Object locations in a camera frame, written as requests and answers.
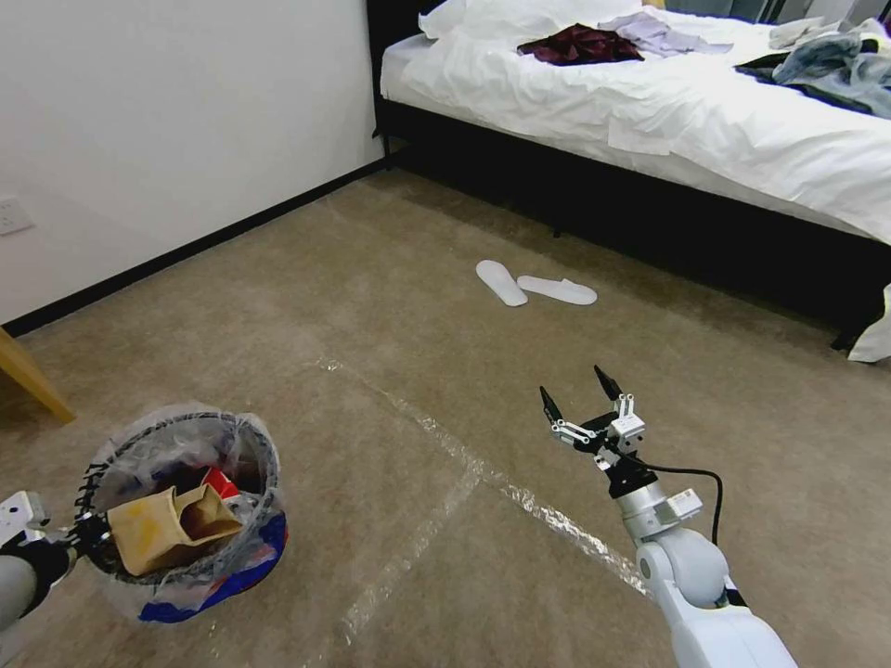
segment pillow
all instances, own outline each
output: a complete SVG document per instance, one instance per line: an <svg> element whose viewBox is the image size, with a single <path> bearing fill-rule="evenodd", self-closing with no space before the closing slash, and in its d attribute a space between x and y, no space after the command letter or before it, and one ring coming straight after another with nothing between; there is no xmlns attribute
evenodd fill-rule
<svg viewBox="0 0 891 668"><path fill-rule="evenodd" d="M545 37L574 23L600 21L640 11L641 0L445 0L418 24L430 39L460 27L480 38Z"/></svg>

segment cable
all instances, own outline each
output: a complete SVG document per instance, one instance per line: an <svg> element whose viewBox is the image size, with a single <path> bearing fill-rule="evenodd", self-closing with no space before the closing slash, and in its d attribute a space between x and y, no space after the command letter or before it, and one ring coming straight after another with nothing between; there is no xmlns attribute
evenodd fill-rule
<svg viewBox="0 0 891 668"><path fill-rule="evenodd" d="M701 475L707 476L708 478L714 480L717 484L717 499L715 500L715 514L712 516L712 543L717 545L717 526L721 520L721 506L724 503L724 481L721 480L721 477L717 473L706 469L676 469L675 467L661 467L656 466L655 464L647 464L645 461L641 461L635 456L626 455L625 453L618 452L618 455L620 457L624 457L633 464L644 467L645 469L662 471L664 473L686 473L688 475Z"/></svg>

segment wooden furniture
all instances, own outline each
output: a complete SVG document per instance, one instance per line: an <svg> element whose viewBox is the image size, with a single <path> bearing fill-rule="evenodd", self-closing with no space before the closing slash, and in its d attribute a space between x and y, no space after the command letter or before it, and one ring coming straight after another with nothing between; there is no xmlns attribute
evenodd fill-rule
<svg viewBox="0 0 891 668"><path fill-rule="evenodd" d="M0 369L49 408L62 422L71 422L75 415L50 384L31 356L18 342L0 328Z"/></svg>

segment beige carpet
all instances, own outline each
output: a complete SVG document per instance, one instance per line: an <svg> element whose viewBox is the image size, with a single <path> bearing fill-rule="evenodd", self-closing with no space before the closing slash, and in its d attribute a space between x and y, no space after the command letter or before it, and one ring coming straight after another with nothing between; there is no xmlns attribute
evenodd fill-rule
<svg viewBox="0 0 891 668"><path fill-rule="evenodd" d="M507 308L483 258L600 299ZM723 475L735 580L801 665L884 664L891 367L831 339L376 174L24 337L79 419L0 379L5 494L39 490L70 521L105 436L197 399L267 424L291 541L253 590L171 627L125 620L81 563L16 664L672 665L658 610L590 549L633 556L605 479L541 414L539 384L569 418L606 410L595 363L637 395L647 458ZM663 482L696 487L707 529L711 482Z"/></svg>

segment slipper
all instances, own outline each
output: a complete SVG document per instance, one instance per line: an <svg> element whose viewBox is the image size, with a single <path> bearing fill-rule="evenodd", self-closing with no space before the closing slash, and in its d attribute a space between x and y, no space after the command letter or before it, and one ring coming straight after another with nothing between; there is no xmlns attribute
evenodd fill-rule
<svg viewBox="0 0 891 668"><path fill-rule="evenodd" d="M546 278L536 278L535 276L520 276L517 278L517 285L527 292L537 292L561 302L569 302L579 306L588 306L597 301L597 292L588 286L573 283L568 278L564 278L562 281L554 281Z"/></svg>
<svg viewBox="0 0 891 668"><path fill-rule="evenodd" d="M476 275L508 306L522 306L529 301L502 263L483 260L476 265Z"/></svg>

